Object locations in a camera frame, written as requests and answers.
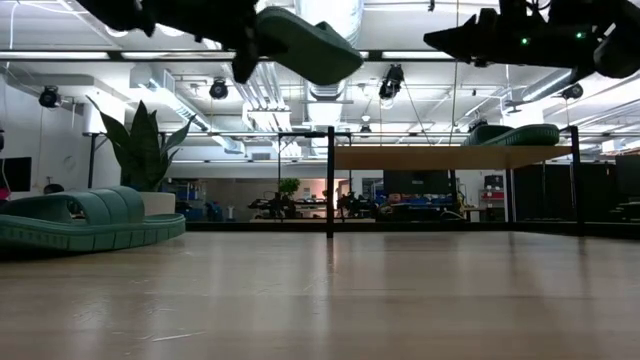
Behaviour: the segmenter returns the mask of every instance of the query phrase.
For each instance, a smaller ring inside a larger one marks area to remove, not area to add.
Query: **wooden platform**
[[[188,233],[0,262],[7,360],[637,359],[640,244]]]
[[[336,148],[336,170],[516,169],[571,154],[568,146]]]
[[[371,224],[371,223],[375,223],[376,220],[375,219],[344,219],[344,221],[342,221],[341,218],[336,217],[334,220],[336,223],[338,222],[345,222],[345,223],[367,223],[367,224]],[[264,224],[264,223],[287,223],[287,224],[325,224],[327,222],[327,219],[312,219],[312,218],[304,218],[304,219],[284,219],[284,220],[272,220],[272,219],[252,219],[249,222],[251,223],[259,223],[259,224]]]

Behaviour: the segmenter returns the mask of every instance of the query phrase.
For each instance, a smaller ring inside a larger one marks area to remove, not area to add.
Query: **air duct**
[[[364,0],[296,0],[296,13],[311,24],[326,21],[333,29],[356,46],[360,35],[360,25],[364,13]],[[319,86],[307,82],[306,98],[322,103],[308,104],[307,115],[312,126],[333,126],[340,121],[342,104],[329,103],[344,98],[346,81],[329,86]]]
[[[535,84],[527,86],[522,91],[522,100],[527,102],[542,100],[549,95],[559,93],[571,85],[570,82],[571,70],[556,70]]]
[[[175,79],[167,70],[161,74],[154,73],[147,64],[138,64],[130,72],[130,87],[146,89],[154,100],[169,106],[185,121],[195,118],[194,125],[203,132],[221,132],[207,124],[204,114],[200,113],[193,104],[175,92]],[[213,136],[215,142],[220,144],[227,154],[244,154],[245,146],[240,141],[234,141],[228,137]]]

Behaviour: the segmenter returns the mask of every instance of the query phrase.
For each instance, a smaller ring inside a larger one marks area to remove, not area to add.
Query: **small plant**
[[[300,179],[282,179],[280,180],[280,194],[292,197],[298,189],[300,189]]]
[[[102,123],[107,129],[106,136],[113,145],[113,151],[122,171],[130,176],[131,185],[138,191],[158,191],[173,157],[178,152],[175,150],[169,154],[169,151],[180,145],[187,137],[193,118],[185,127],[173,133],[161,146],[156,119],[157,111],[148,113],[142,101],[133,117],[131,131],[127,131],[122,123],[103,113],[91,98],[89,100],[100,111]]]

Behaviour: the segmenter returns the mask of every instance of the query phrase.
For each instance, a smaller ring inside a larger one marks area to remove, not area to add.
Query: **white wall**
[[[84,119],[65,109],[48,110],[38,99],[7,86],[0,78],[0,121],[4,128],[2,158],[31,157],[31,191],[12,199],[40,195],[47,177],[65,189],[86,189],[89,139]]]

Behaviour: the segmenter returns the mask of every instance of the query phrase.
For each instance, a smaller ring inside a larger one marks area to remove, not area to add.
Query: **raised platform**
[[[571,154],[568,146],[336,148],[336,170],[516,169]]]

